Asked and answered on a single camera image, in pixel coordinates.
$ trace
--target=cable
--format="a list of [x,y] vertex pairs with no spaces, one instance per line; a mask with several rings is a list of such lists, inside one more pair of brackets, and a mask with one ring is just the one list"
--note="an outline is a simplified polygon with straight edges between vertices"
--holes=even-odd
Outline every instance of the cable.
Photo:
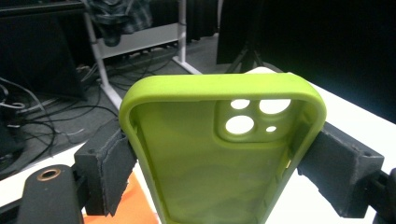
[[[37,105],[40,107],[40,109],[41,109],[41,110],[44,112],[44,114],[47,116],[47,119],[48,119],[49,124],[47,124],[47,123],[41,123],[41,124],[42,124],[42,125],[45,125],[45,126],[47,126],[47,127],[49,127],[49,128],[52,130],[52,137],[51,137],[51,141],[50,141],[49,145],[48,145],[39,155],[37,155],[37,156],[34,157],[32,160],[30,160],[30,161],[28,161],[26,164],[24,164],[24,166],[26,166],[26,165],[28,165],[29,163],[35,161],[38,157],[40,157],[40,156],[41,156],[42,154],[44,154],[46,151],[48,151],[49,154],[51,155],[51,151],[50,151],[50,150],[51,150],[51,148],[52,148],[52,146],[53,146],[53,143],[54,143],[54,141],[55,141],[56,132],[55,132],[55,128],[54,128],[53,122],[52,122],[52,120],[51,120],[51,118],[50,118],[50,115],[49,115],[49,113],[47,112],[46,108],[44,108],[44,106],[41,104],[41,102],[38,100],[38,98],[35,96],[34,93],[32,93],[31,91],[27,90],[27,89],[24,88],[23,86],[21,86],[21,85],[19,85],[19,84],[17,84],[17,83],[14,83],[14,82],[12,82],[12,81],[6,80],[5,78],[2,78],[2,77],[0,77],[0,80],[3,81],[3,82],[8,83],[8,84],[10,84],[10,85],[13,85],[13,86],[15,86],[15,87],[18,87],[18,88],[20,88],[21,90],[26,91],[27,93],[29,93],[29,95],[32,96],[32,98],[36,101]],[[28,123],[39,123],[39,122],[29,121],[29,122],[27,122],[26,124],[28,124]]]
[[[149,67],[151,66],[151,63],[152,63],[152,60],[153,60],[153,58],[154,58],[154,54],[151,52],[150,53],[151,55],[151,57],[150,57],[150,59],[149,59],[149,61],[148,61],[148,65],[146,66],[146,68],[145,68],[145,70],[143,71],[143,72],[136,72],[137,74],[140,74],[141,76],[140,76],[140,78],[139,79],[141,79],[143,76],[145,76],[147,73],[150,73],[150,71],[149,71]],[[131,63],[130,62],[130,59],[127,59],[126,60],[126,62],[129,64],[129,65],[131,65],[132,67],[135,67],[136,69],[141,69],[141,67],[138,67],[138,66],[136,66],[136,65],[134,65],[133,63]]]
[[56,133],[59,133],[59,134],[61,134],[61,135],[63,135],[63,136],[67,139],[67,142],[69,142],[70,144],[75,145],[75,144],[78,144],[78,143],[80,143],[80,142],[74,142],[74,141],[72,141],[72,139],[70,138],[70,136],[71,136],[71,135],[78,134],[78,133],[82,133],[82,132],[84,132],[84,129],[80,129],[80,130],[76,131],[75,133],[63,133],[63,132],[60,132],[60,131],[58,131],[58,130],[56,130],[56,129],[55,129],[55,132],[56,132]]
[[12,103],[12,105],[0,103],[0,106],[7,107],[10,109],[24,109],[25,108],[25,105],[23,103]]
[[90,78],[91,75],[97,70],[97,68],[98,68],[98,64],[95,63],[92,66],[91,70],[81,79],[81,82],[83,82],[83,81],[87,80],[88,78]]
[[3,90],[3,94],[4,94],[4,98],[3,100],[0,102],[0,106],[2,107],[6,107],[6,108],[10,108],[10,109],[24,109],[25,105],[23,103],[12,103],[11,105],[6,104],[6,100],[8,98],[9,95],[9,91],[8,89],[3,86],[2,84],[0,84],[0,88]]
[[128,89],[121,87],[123,84],[121,85],[120,83],[112,82],[112,81],[110,81],[109,83],[122,91],[128,91]]
[[28,133],[28,132],[24,132],[24,133],[31,136],[31,137],[24,138],[25,141],[29,141],[29,140],[34,139],[34,138],[39,138],[39,137],[52,135],[52,133]]
[[[56,122],[56,121],[67,121],[67,120],[70,120],[70,119],[77,119],[77,118],[82,117],[82,116],[88,114],[89,112],[93,111],[95,108],[100,108],[100,109],[107,110],[107,111],[110,112],[112,115],[114,115],[114,117],[116,117],[117,114],[114,113],[112,110],[110,110],[110,109],[108,109],[108,108],[106,108],[106,107],[104,107],[104,106],[99,106],[100,99],[101,99],[100,86],[98,86],[98,90],[99,90],[99,92],[98,92],[98,99],[97,99],[95,105],[80,105],[80,106],[74,106],[74,107],[67,107],[67,108],[65,108],[65,109],[57,110],[57,111],[51,112],[51,113],[49,113],[49,114],[50,114],[50,115],[56,115],[56,114],[60,114],[60,113],[66,112],[66,111],[71,111],[71,110],[81,109],[81,108],[89,108],[89,110],[87,110],[87,111],[85,111],[85,112],[83,112],[83,113],[81,113],[81,114],[79,114],[79,115],[77,115],[77,116],[74,116],[74,117],[72,117],[72,118],[68,118],[68,119],[53,119],[52,121],[53,121],[53,122]],[[38,120],[38,119],[42,119],[42,118],[44,118],[44,117],[45,117],[45,116],[38,116],[38,117],[29,119],[29,120]]]
[[41,139],[40,137],[42,137],[42,136],[49,136],[49,135],[51,135],[52,133],[41,133],[40,135],[36,135],[36,134],[34,134],[34,133],[27,133],[27,132],[24,132],[24,133],[31,136],[31,137],[29,137],[29,138],[25,138],[25,141],[31,140],[31,139],[37,139],[37,140],[40,141],[42,144],[46,145],[46,147],[50,144],[50,143],[46,143],[46,142],[45,142],[43,139]]
[[[50,105],[50,104],[52,104],[52,103],[54,103],[54,102],[56,102],[56,101],[58,101],[58,100],[59,100],[59,98],[52,98],[52,99],[49,99],[49,100],[47,100],[47,101],[45,101],[45,102],[42,102],[41,104],[42,104],[43,106],[46,106],[46,105]],[[29,108],[20,110],[20,111],[18,111],[18,113],[33,112],[34,110],[37,110],[37,109],[39,109],[39,108],[40,108],[39,105],[34,105],[34,106],[30,106]]]
[[[149,62],[149,65],[148,65],[147,68],[146,68],[146,71],[145,71],[143,74],[145,75],[146,73],[151,73],[152,75],[156,75],[155,72],[157,72],[157,71],[159,71],[159,70],[165,68],[166,65],[168,65],[170,62],[172,62],[172,59],[177,55],[177,53],[178,53],[178,49],[175,50],[175,52],[174,52],[174,53],[172,54],[172,56],[171,56],[171,59],[169,59],[166,63],[164,63],[163,65],[161,65],[161,66],[158,67],[158,68],[155,68],[155,69],[153,69],[153,70],[149,70],[149,67],[150,67],[151,61],[152,61],[152,56],[153,56],[153,53],[151,53],[151,60],[150,60],[150,62]],[[131,66],[136,66],[136,65],[132,64],[131,62],[129,62],[129,60],[127,60],[127,62],[128,62]]]

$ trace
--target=table surface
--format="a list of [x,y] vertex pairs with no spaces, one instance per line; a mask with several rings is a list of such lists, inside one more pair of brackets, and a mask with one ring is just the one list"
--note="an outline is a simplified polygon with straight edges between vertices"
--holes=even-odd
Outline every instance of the table surface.
[[[256,68],[249,73],[271,72],[267,68]],[[382,170],[389,173],[396,167],[396,125],[343,100],[342,98],[313,85],[327,106],[327,122],[351,135],[367,147],[385,157]],[[29,166],[17,175],[0,181],[0,206],[18,200],[23,191],[24,180],[33,172],[52,164],[74,163],[73,155],[82,146],[72,147],[53,158]],[[144,177],[137,165],[134,168],[139,182],[149,198]],[[320,195],[317,187],[305,176],[293,174],[266,223],[372,223],[375,211],[369,208],[365,219],[341,218],[331,205]]]

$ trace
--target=black cable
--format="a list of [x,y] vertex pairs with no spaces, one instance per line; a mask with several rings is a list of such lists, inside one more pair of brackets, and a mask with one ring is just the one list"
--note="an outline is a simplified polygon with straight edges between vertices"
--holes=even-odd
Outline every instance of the black cable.
[[136,81],[142,79],[143,76],[144,76],[144,75],[142,74],[142,75],[139,76],[139,77],[131,78],[131,77],[125,76],[124,74],[120,74],[120,77],[123,77],[123,78],[125,78],[125,79],[127,79],[127,80],[129,80],[129,81],[131,81],[131,82],[136,82]]
[[14,170],[14,171],[13,171],[12,173],[10,173],[10,174],[7,174],[7,176],[12,176],[12,175],[17,174],[17,173],[18,173],[19,171],[21,171],[24,167],[26,167],[27,165],[29,165],[29,164],[32,163],[33,161],[37,160],[38,158],[40,158],[40,157],[41,157],[42,155],[44,155],[44,153],[46,153],[46,152],[48,152],[49,155],[52,156],[50,150],[51,150],[51,148],[53,147],[54,142],[55,142],[55,137],[56,137],[55,129],[54,129],[51,125],[49,125],[49,124],[47,124],[47,123],[44,123],[44,122],[36,122],[36,121],[25,122],[25,123],[22,124],[22,126],[28,125],[28,124],[39,124],[39,125],[44,125],[44,126],[48,127],[48,128],[51,130],[51,139],[50,139],[50,142],[49,142],[49,144],[48,144],[40,153],[38,153],[36,156],[34,156],[32,159],[30,159],[30,160],[29,160],[28,162],[26,162],[25,164],[19,165],[18,169]]
[[115,82],[115,81],[110,81],[110,84],[131,87],[131,84],[125,84],[125,83],[120,83],[120,82]]
[[[71,106],[73,106],[73,105],[76,105],[77,103],[78,103],[78,101],[73,101],[70,105],[66,105],[64,108],[57,109],[57,110],[55,110],[55,111],[49,112],[49,115],[51,116],[51,115],[53,115],[52,113],[55,113],[55,112],[57,112],[57,111],[66,110],[67,108],[69,108],[69,107],[71,107]],[[60,104],[60,103],[58,103],[58,104],[53,104],[53,105],[51,105],[50,107],[54,107],[54,106],[59,105],[59,104]],[[25,116],[31,116],[31,115],[33,115],[33,114],[35,114],[35,113],[37,113],[37,112],[39,112],[39,111],[26,112],[26,113],[24,113],[24,115],[25,115]]]
[[70,144],[72,144],[72,145],[76,145],[76,144],[79,144],[79,143],[82,142],[82,141],[80,141],[80,142],[72,141],[72,139],[70,138],[70,136],[69,136],[68,133],[57,132],[57,134],[62,134],[62,135],[66,138],[67,142],[70,143]]
[[[26,126],[26,125],[31,125],[31,124],[43,125],[43,126],[49,128],[50,133],[43,133],[43,136],[44,136],[44,135],[50,136],[50,137],[51,137],[51,140],[49,141],[49,143],[43,143],[43,144],[46,145],[47,147],[53,146],[53,145],[54,145],[55,137],[56,137],[55,128],[53,128],[51,125],[49,125],[48,123],[46,123],[46,122],[44,122],[44,121],[30,121],[30,120],[26,120],[26,121],[21,125],[21,127],[24,127],[24,126]],[[36,136],[36,135],[34,135],[33,133],[28,133],[28,132],[25,132],[25,133],[27,133],[27,134],[33,136],[33,138],[36,138],[37,140],[38,140],[38,138],[39,138],[39,136]]]
[[41,155],[42,155],[44,152],[46,152],[46,151],[48,151],[49,154],[51,155],[51,151],[50,151],[50,150],[51,150],[51,148],[52,148],[52,146],[53,146],[53,143],[54,143],[54,141],[55,141],[55,136],[56,136],[56,134],[55,134],[55,126],[54,126],[54,124],[53,124],[53,122],[52,122],[52,120],[51,120],[51,118],[50,118],[50,115],[49,115],[47,109],[41,104],[41,102],[38,100],[38,98],[35,96],[34,93],[32,93],[31,91],[27,90],[27,89],[24,88],[23,86],[21,86],[21,85],[19,85],[19,84],[17,84],[17,83],[14,83],[14,82],[12,82],[12,81],[6,80],[5,78],[2,78],[2,77],[0,77],[0,80],[3,81],[3,82],[6,82],[6,83],[8,83],[8,84],[10,84],[10,85],[12,85],[12,86],[18,87],[19,89],[21,89],[21,90],[26,91],[27,93],[29,93],[29,95],[32,96],[32,98],[35,100],[35,102],[37,103],[37,105],[39,105],[40,109],[44,112],[44,114],[45,114],[46,117],[47,117],[47,120],[48,120],[49,124],[47,124],[47,123],[42,123],[42,125],[45,125],[45,126],[49,127],[49,128],[52,130],[53,135],[52,135],[52,137],[51,137],[51,141],[50,141],[49,145],[43,150],[42,153],[40,153],[39,156],[41,156]]
[[[149,59],[148,64],[151,64],[152,59],[153,59],[153,53],[151,53],[151,58]],[[133,63],[131,63],[131,62],[130,62],[130,59],[126,60],[126,62],[127,62],[129,65],[131,65],[132,67],[134,67],[135,69],[142,69],[142,67],[139,67],[139,66],[137,66],[137,65],[135,65],[135,64],[133,64]],[[137,73],[137,74],[142,75],[141,77],[143,77],[143,76],[145,76],[147,73],[150,73],[150,71],[148,70],[148,67],[149,67],[149,66],[146,66],[146,67],[145,67],[145,71],[143,71],[143,72],[137,72],[137,71],[134,71],[134,72]]]
[[50,143],[46,143],[43,139],[41,139],[40,137],[43,136],[50,136],[52,135],[52,133],[40,133],[39,135],[36,135],[35,133],[28,133],[28,132],[24,132],[27,135],[30,135],[31,137],[25,138],[25,141],[31,140],[31,139],[36,139],[38,141],[40,141],[42,144],[48,146]]
[[[72,118],[68,118],[68,119],[53,119],[52,121],[56,122],[56,121],[66,121],[66,120],[70,120],[70,119],[77,119],[77,118],[82,117],[82,116],[88,114],[89,112],[93,111],[95,108],[100,108],[100,109],[107,110],[107,111],[109,111],[111,114],[113,114],[116,117],[117,114],[114,113],[112,110],[110,110],[110,109],[108,109],[108,108],[106,108],[104,106],[99,106],[100,100],[101,100],[101,90],[100,90],[100,86],[98,86],[98,98],[96,100],[95,105],[81,105],[81,106],[74,106],[74,107],[70,107],[69,106],[69,107],[67,107],[67,108],[65,108],[63,110],[57,110],[57,111],[51,112],[50,114],[51,115],[56,115],[56,114],[60,114],[60,113],[63,113],[63,112],[67,112],[67,111],[71,111],[71,110],[75,110],[75,109],[81,109],[81,108],[89,108],[89,110],[87,110],[87,111],[85,111],[85,112],[83,112],[83,113],[81,113],[81,114],[79,114],[77,116],[74,116]],[[37,120],[37,119],[42,119],[42,118],[43,118],[43,116],[38,116],[38,117],[29,119],[29,120]]]
[[116,88],[118,88],[118,89],[120,89],[120,90],[122,90],[122,91],[128,91],[128,89],[124,89],[123,87],[121,87],[120,86],[120,83],[116,83],[116,82],[109,82],[111,85],[113,85],[114,87],[116,87]]
[[161,65],[160,67],[158,67],[158,68],[156,68],[154,70],[148,70],[148,71],[150,73],[154,73],[155,74],[155,72],[165,68],[166,65],[168,65],[170,62],[172,62],[172,59],[173,59],[173,57],[175,57],[177,55],[177,52],[178,52],[178,49],[175,50],[175,53],[172,55],[171,59],[168,62],[166,62],[165,64]]

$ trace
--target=white metal stand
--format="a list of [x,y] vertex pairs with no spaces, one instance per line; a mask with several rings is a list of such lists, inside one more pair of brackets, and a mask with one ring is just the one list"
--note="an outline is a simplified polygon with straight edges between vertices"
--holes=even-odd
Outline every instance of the white metal stand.
[[155,28],[149,28],[136,32],[132,35],[123,35],[120,43],[110,48],[105,45],[103,39],[97,39],[93,30],[93,25],[88,13],[84,13],[84,20],[90,37],[91,47],[100,77],[102,79],[102,90],[105,92],[111,103],[120,110],[121,98],[114,91],[108,82],[104,58],[120,55],[134,50],[146,49],[149,47],[178,41],[178,56],[173,61],[186,69],[191,74],[202,74],[194,67],[186,63],[186,0],[179,0],[178,3],[178,23],[164,25]]

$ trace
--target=lime green phone case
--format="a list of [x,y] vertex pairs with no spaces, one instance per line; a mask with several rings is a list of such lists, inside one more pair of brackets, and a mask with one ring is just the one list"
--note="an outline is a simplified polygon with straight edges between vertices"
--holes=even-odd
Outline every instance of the lime green phone case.
[[148,77],[120,108],[163,224],[265,222],[325,117],[293,74]]

